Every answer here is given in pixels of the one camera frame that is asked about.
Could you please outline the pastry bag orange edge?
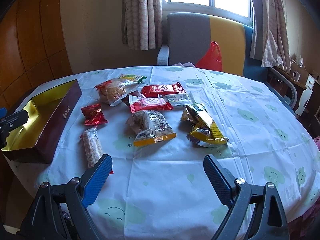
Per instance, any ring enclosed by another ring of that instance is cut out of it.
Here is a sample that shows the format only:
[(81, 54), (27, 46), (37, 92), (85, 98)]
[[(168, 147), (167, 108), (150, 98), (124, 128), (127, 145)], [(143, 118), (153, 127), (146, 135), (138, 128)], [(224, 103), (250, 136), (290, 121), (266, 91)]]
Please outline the pastry bag orange edge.
[(126, 124), (136, 133), (133, 142), (136, 147), (144, 147), (176, 137), (176, 133), (159, 111), (137, 111), (132, 113)]

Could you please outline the wooden panel wardrobe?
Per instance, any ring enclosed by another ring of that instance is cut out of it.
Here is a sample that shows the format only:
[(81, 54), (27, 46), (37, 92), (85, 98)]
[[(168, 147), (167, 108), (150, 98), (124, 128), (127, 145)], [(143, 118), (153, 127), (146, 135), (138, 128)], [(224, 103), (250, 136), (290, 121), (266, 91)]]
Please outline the wooden panel wardrobe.
[(14, 0), (1, 18), (1, 107), (15, 109), (32, 89), (71, 74), (60, 0)]

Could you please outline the sesame bar clear wrapper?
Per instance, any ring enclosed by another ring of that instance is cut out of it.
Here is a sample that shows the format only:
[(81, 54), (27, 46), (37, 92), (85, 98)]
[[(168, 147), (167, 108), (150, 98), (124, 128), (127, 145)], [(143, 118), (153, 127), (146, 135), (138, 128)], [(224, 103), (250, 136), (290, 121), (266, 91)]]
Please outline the sesame bar clear wrapper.
[(84, 143), (88, 168), (93, 168), (104, 155), (96, 126), (89, 128), (80, 136)]

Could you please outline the red white Angel cake packet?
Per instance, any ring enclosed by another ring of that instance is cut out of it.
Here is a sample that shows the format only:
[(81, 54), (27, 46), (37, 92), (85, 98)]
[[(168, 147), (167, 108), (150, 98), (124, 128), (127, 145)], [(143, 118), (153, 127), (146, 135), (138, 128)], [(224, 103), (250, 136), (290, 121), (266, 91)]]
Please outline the red white Angel cake packet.
[(162, 98), (142, 98), (130, 104), (132, 113), (138, 111), (170, 111), (173, 109), (172, 105)]

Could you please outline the green yellow cracker pack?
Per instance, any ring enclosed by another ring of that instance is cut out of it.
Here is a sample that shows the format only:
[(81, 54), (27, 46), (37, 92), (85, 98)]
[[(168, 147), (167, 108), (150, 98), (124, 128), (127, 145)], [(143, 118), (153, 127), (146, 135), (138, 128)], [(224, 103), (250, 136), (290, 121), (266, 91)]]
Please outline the green yellow cracker pack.
[(135, 74), (121, 74), (118, 77), (119, 79), (129, 80), (137, 83), (142, 83), (147, 79), (146, 76), (143, 75), (135, 75)]

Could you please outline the right beige patterned curtain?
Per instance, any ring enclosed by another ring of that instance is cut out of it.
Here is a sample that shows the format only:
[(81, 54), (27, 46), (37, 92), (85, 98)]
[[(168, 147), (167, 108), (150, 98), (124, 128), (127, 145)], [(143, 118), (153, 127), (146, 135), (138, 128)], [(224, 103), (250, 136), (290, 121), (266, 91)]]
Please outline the right beige patterned curtain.
[(291, 70), (283, 0), (252, 0), (253, 36), (250, 58), (263, 67)]

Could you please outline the bread bun clear red bag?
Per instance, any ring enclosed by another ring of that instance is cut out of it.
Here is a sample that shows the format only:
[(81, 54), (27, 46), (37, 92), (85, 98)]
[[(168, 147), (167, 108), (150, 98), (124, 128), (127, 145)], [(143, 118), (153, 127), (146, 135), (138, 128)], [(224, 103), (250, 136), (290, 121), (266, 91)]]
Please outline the bread bun clear red bag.
[(109, 106), (116, 106), (121, 103), (123, 98), (136, 91), (139, 86), (140, 83), (135, 81), (114, 78), (96, 85), (95, 88), (101, 102)]

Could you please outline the beige patterned curtain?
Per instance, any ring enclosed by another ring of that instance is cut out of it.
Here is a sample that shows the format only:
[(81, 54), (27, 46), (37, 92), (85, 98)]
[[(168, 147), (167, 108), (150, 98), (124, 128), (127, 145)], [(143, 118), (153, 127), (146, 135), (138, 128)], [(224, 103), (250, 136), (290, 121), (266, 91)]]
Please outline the beige patterned curtain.
[(121, 0), (121, 36), (132, 50), (161, 47), (162, 0)]
[(253, 36), (250, 58), (263, 67), (291, 70), (283, 0), (252, 0)]

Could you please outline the white label snack packet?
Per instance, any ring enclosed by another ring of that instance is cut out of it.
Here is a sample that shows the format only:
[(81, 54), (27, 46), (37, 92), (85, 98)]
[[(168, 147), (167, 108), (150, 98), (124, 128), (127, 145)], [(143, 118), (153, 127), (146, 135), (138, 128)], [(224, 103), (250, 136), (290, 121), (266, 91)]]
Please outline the white label snack packet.
[(162, 94), (158, 97), (164, 99), (165, 102), (170, 103), (172, 107), (183, 107), (196, 103), (191, 93)]

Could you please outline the maroon gold tin box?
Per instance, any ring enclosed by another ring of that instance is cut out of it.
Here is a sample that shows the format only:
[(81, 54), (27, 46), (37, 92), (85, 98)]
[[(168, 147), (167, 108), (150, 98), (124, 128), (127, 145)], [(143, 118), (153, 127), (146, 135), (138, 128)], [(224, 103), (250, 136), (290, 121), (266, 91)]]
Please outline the maroon gold tin box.
[(3, 155), (20, 163), (50, 164), (81, 95), (78, 81), (72, 80), (32, 97), (23, 107), (29, 119), (10, 132)]

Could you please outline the left beige patterned curtain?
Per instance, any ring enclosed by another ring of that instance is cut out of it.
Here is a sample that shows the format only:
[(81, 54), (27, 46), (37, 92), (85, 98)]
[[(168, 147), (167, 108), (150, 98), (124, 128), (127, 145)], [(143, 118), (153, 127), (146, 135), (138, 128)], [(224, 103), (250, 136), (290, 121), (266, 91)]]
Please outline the left beige patterned curtain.
[(121, 36), (132, 50), (161, 47), (162, 0), (121, 0)]

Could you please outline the small shiny red snack packet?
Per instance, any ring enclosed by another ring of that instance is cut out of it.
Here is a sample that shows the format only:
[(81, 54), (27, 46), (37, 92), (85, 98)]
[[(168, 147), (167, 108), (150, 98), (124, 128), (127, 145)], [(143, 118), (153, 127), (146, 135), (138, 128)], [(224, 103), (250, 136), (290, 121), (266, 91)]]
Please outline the small shiny red snack packet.
[(100, 104), (93, 104), (81, 108), (82, 114), (85, 117), (84, 125), (97, 126), (107, 124)]

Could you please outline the red gold cake packet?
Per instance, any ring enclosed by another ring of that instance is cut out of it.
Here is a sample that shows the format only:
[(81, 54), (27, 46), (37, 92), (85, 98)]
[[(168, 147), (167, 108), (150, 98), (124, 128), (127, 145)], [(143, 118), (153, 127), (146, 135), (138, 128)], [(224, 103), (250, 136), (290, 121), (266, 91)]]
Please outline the red gold cake packet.
[(148, 85), (144, 86), (141, 93), (147, 98), (157, 98), (159, 95), (186, 93), (182, 85), (177, 82), (171, 85)]

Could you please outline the yellow black snack bag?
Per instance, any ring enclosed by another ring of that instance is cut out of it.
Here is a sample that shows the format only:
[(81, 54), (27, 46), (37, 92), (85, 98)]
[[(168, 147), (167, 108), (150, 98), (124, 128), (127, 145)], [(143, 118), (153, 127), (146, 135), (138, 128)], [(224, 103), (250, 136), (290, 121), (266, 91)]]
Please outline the yellow black snack bag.
[(228, 138), (222, 134), (201, 103), (186, 105), (181, 121), (192, 123), (192, 131), (187, 134), (187, 139), (198, 146), (215, 148), (226, 145), (228, 142)]

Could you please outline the dark maroon snack packet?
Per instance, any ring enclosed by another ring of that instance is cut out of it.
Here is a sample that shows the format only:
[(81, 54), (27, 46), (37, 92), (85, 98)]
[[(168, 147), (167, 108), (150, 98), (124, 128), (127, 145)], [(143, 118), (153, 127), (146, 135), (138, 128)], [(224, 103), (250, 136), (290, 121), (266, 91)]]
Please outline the dark maroon snack packet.
[(125, 96), (121, 101), (129, 107), (131, 102), (135, 102), (142, 98), (145, 98), (145, 96), (141, 92), (136, 90), (134, 92), (131, 92), (129, 95)]

